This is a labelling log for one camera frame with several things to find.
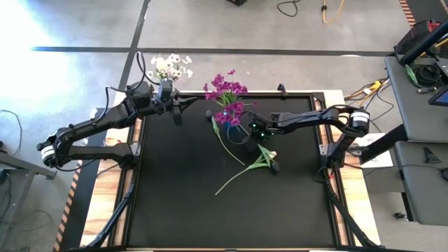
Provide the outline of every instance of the black floor stripe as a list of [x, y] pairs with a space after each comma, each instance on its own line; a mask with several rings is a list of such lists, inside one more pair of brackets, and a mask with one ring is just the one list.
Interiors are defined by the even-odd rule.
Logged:
[[139, 48], [143, 53], [183, 53], [216, 55], [304, 55], [304, 56], [342, 56], [358, 55], [364, 57], [385, 57], [393, 52], [350, 51], [350, 50], [280, 50], [280, 49], [220, 49], [220, 48]]
[[78, 47], [78, 46], [34, 46], [36, 52], [61, 52], [61, 53], [127, 53], [129, 48], [108, 47]]
[[132, 38], [131, 42], [131, 48], [129, 49], [129, 53], [127, 55], [125, 67], [123, 68], [123, 73], [120, 78], [120, 84], [118, 85], [118, 89], [124, 90], [127, 84], [127, 80], [129, 79], [129, 74], [131, 72], [135, 53], [137, 52], [137, 46], [139, 45], [140, 35], [141, 31], [143, 30], [146, 12], [148, 11], [150, 1], [151, 0], [145, 0], [143, 2], [143, 6], [141, 7], [139, 21], [137, 22], [137, 26], [135, 27], [134, 37]]

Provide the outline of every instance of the yellow cable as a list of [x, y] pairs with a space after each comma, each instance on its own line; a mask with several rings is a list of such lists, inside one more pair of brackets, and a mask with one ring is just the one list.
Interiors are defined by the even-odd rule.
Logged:
[[[323, 20], [324, 23], [326, 23], [326, 24], [330, 24], [331, 22], [335, 21], [335, 20], [340, 16], [342, 7], [343, 7], [343, 5], [344, 5], [344, 1], [345, 1], [345, 0], [341, 0], [341, 4], [339, 5], [339, 9], [337, 9], [336, 16], [334, 16], [330, 21], [327, 21], [327, 20], [325, 19], [325, 11], [326, 11], [326, 10], [322, 10], [322, 20]], [[323, 0], [323, 5], [324, 5], [324, 6], [327, 5], [327, 0]]]
[[382, 83], [380, 83], [379, 80], [376, 80], [376, 81], [374, 82], [374, 85], [372, 86], [372, 88], [374, 88], [374, 89], [370, 92], [370, 94], [368, 94], [368, 95], [361, 101], [361, 103], [359, 104], [359, 106], [362, 106], [363, 103], [364, 103], [370, 96], [372, 96], [372, 95], [374, 95], [376, 92], [378, 92], [378, 90], [379, 90], [384, 84], [386, 84], [386, 80], [383, 81]]
[[[443, 46], [444, 44], [448, 43], [448, 38], [446, 38], [444, 41], [438, 43], [437, 45], [435, 45], [436, 48]], [[425, 57], [426, 56], [426, 52], [420, 54], [420, 57]]]

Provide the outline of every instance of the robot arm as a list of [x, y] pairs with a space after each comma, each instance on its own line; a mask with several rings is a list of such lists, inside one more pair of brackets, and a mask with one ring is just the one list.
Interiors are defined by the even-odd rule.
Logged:
[[49, 167], [62, 167], [71, 160], [112, 159], [121, 168], [131, 167], [134, 154], [127, 143], [115, 146], [73, 146], [75, 141], [111, 128], [122, 129], [135, 123], [137, 118], [171, 112], [174, 123], [182, 125], [182, 111], [191, 105], [196, 97], [173, 91], [168, 82], [161, 82], [158, 92], [146, 82], [132, 84], [125, 91], [126, 98], [117, 106], [105, 111], [99, 118], [77, 125], [59, 128], [46, 141], [37, 145], [43, 163]]
[[[349, 120], [343, 123], [339, 120], [341, 114], [348, 113]], [[369, 132], [370, 114], [363, 108], [351, 106], [331, 106], [323, 111], [306, 113], [271, 113], [269, 120], [254, 115], [249, 127], [252, 137], [264, 140], [274, 134], [288, 134], [301, 127], [317, 125], [333, 125], [342, 132], [335, 143], [330, 143], [327, 149], [327, 162], [336, 162], [338, 166], [344, 163], [345, 151], [357, 137], [364, 137]]]

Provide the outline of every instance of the flower bouquet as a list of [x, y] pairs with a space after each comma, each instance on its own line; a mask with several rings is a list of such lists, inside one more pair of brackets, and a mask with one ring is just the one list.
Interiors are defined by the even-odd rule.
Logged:
[[151, 64], [155, 65], [154, 71], [148, 71], [148, 79], [157, 78], [160, 82], [170, 81], [171, 84], [180, 79], [180, 77], [185, 74], [187, 77], [191, 78], [193, 71], [186, 69], [186, 65], [191, 64], [192, 60], [189, 56], [185, 59], [181, 59], [181, 56], [171, 54], [167, 59], [162, 57], [153, 57], [151, 59]]
[[[231, 70], [227, 73], [229, 76], [235, 74], [235, 70]], [[239, 82], [226, 81], [225, 77], [218, 74], [211, 84], [215, 87], [215, 90], [210, 90], [208, 83], [204, 85], [205, 99], [215, 101], [224, 109], [214, 114], [216, 122], [225, 125], [226, 127], [237, 127], [240, 124], [239, 117], [244, 111], [245, 104], [239, 98], [240, 95], [247, 94], [247, 87], [241, 85]]]

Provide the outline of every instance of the wooden board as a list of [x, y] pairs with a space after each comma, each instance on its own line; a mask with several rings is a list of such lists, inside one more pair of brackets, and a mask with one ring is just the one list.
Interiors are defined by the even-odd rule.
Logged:
[[[253, 92], [276, 92], [276, 91], [263, 90]], [[327, 107], [336, 104], [344, 104], [344, 95], [342, 94], [341, 90], [292, 90], [288, 92], [289, 93], [323, 92], [325, 95], [325, 103]], [[124, 95], [122, 93], [118, 93], [117, 97], [115, 98], [114, 105], [119, 104], [123, 99]], [[138, 139], [140, 133], [140, 126], [141, 126], [140, 122], [137, 122], [134, 131], [133, 141], [136, 141]], [[336, 141], [340, 137], [341, 132], [335, 127], [331, 127], [331, 131], [332, 131], [332, 137]], [[129, 129], [127, 128], [110, 129], [106, 135], [106, 144], [113, 145], [116, 144], [118, 141], [126, 142], [128, 132]], [[324, 143], [328, 142], [324, 126], [321, 126], [321, 132], [323, 142]], [[355, 158], [350, 154], [346, 155], [345, 162], [350, 165], [356, 165], [356, 166], [360, 165], [358, 158]], [[114, 164], [115, 164], [114, 161], [102, 160], [99, 164], [98, 172], [105, 170]], [[361, 169], [345, 166], [343, 169], [341, 169], [341, 175], [342, 175], [342, 182], [344, 184], [344, 193], [346, 196], [346, 201], [350, 214], [353, 216], [353, 219], [357, 222], [359, 227], [369, 237], [369, 239], [371, 239], [376, 244], [380, 244], [377, 232], [377, 226], [373, 216], [372, 207], [370, 205], [367, 188], [364, 182], [363, 171]], [[132, 170], [129, 170], [126, 175], [126, 182], [127, 182], [125, 185], [126, 189], [127, 185], [129, 185], [131, 176], [132, 176]], [[101, 174], [97, 178], [80, 246], [89, 244], [101, 231], [101, 229], [106, 224], [107, 220], [111, 217], [118, 191], [119, 180], [120, 180], [120, 168], [118, 167]], [[123, 224], [125, 214], [126, 211], [123, 212], [118, 222], [118, 228], [115, 236], [115, 245], [121, 244], [121, 237], [123, 235], [123, 229], [124, 229]], [[336, 217], [339, 233], [341, 234], [342, 243], [348, 244], [347, 236], [345, 235], [346, 232], [344, 221], [338, 211]]]

